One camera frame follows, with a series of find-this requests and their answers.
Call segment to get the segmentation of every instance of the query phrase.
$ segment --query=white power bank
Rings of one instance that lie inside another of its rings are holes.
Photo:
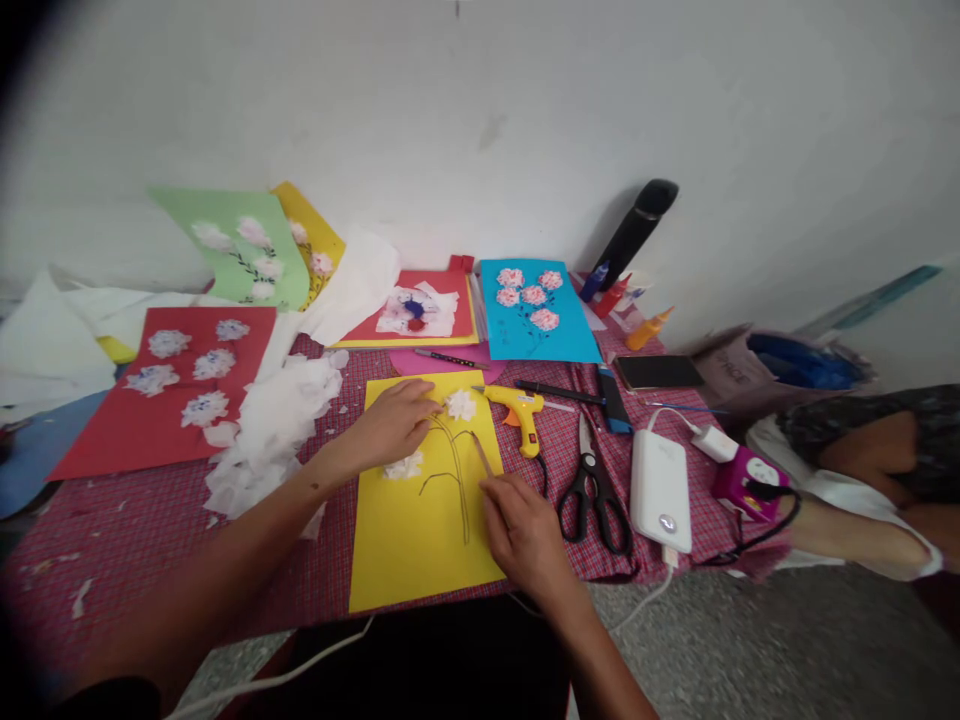
[[[687,451],[649,430],[633,436],[630,522],[641,535],[678,552],[693,546]]]

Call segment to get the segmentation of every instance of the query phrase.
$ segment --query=glue gun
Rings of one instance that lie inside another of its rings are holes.
[[[543,410],[542,395],[527,395],[516,388],[505,388],[501,385],[474,385],[473,389],[490,402],[506,405],[513,411],[520,421],[520,434],[523,442],[520,443],[520,454],[525,458],[535,458],[540,454],[540,441],[537,439],[537,428],[533,424],[533,414]]]

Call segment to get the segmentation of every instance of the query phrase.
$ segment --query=checkered tablecloth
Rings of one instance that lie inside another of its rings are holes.
[[[604,358],[625,354],[623,333],[611,325],[598,333]],[[301,335],[292,353],[319,357],[321,348]],[[654,342],[648,354],[662,353]],[[348,428],[363,409],[368,380],[395,375],[389,355],[382,351],[351,353],[343,372],[343,389],[330,412],[317,421],[317,433],[306,443],[300,460],[306,462],[319,447]],[[512,385],[524,379],[596,392],[593,366],[567,363],[510,363],[498,383]],[[649,420],[652,408],[636,396],[623,393],[636,427]],[[647,399],[700,405],[693,391],[649,393]],[[551,401],[573,406],[571,401]],[[347,412],[340,413],[341,407]],[[517,429],[501,424],[506,409],[493,406],[504,468],[519,472],[541,489],[540,466],[518,452]],[[589,408],[603,426],[599,409]],[[536,416],[542,451],[550,475],[550,499],[556,504],[573,479],[578,462],[577,418],[574,413],[546,408]],[[712,422],[707,414],[695,422]],[[690,499],[694,527],[693,553],[681,560],[681,569],[733,547],[733,516],[709,494],[715,466],[689,445],[689,431],[671,413],[663,413],[656,431],[687,447]],[[626,500],[630,486],[629,437],[602,433],[600,455],[611,478]],[[70,672],[83,658],[95,636],[108,630],[123,610],[144,594],[156,591],[164,573],[177,567],[198,546],[214,538],[222,521],[208,527],[212,514],[203,509],[209,495],[204,477],[211,466],[205,461],[179,463],[134,473],[69,480],[53,498],[48,512],[24,538],[3,569],[5,602],[38,660],[52,673]],[[343,487],[329,502],[319,541],[301,541],[260,593],[249,612],[223,638],[232,642],[246,637],[313,625],[347,615],[350,569],[353,556],[357,483]],[[758,547],[741,559],[738,569],[763,577],[786,555],[786,534]],[[635,535],[630,557],[615,557],[599,542],[595,520],[587,538],[568,544],[571,562],[585,580],[653,583],[662,580],[665,567],[659,546]],[[84,600],[85,614],[74,620],[71,606],[87,579],[92,585]],[[506,582],[469,588],[426,598],[403,607],[452,602],[505,592]]]

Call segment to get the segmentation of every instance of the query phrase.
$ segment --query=smartphone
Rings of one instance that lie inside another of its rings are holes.
[[[703,385],[703,377],[686,355],[643,355],[618,357],[613,366],[628,390],[652,388],[694,388]]]

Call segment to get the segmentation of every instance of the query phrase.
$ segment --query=black scissors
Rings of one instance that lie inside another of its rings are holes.
[[[560,531],[568,542],[581,542],[587,534],[587,506],[591,502],[587,492],[587,478],[593,480],[593,486],[596,490],[596,497],[593,498],[593,509],[597,514],[597,524],[600,526],[600,537],[603,538],[603,544],[614,555],[629,555],[633,549],[633,529],[630,527],[630,521],[627,514],[620,504],[620,498],[613,487],[613,482],[607,474],[606,468],[600,457],[593,451],[593,445],[590,442],[591,429],[590,423],[583,415],[580,416],[580,465],[577,467],[577,477],[567,491],[560,498],[560,505],[557,506],[557,512],[560,514]],[[568,535],[563,523],[563,507],[570,498],[577,499],[576,523],[573,534]],[[614,544],[614,536],[610,528],[610,515],[620,529],[620,545]]]

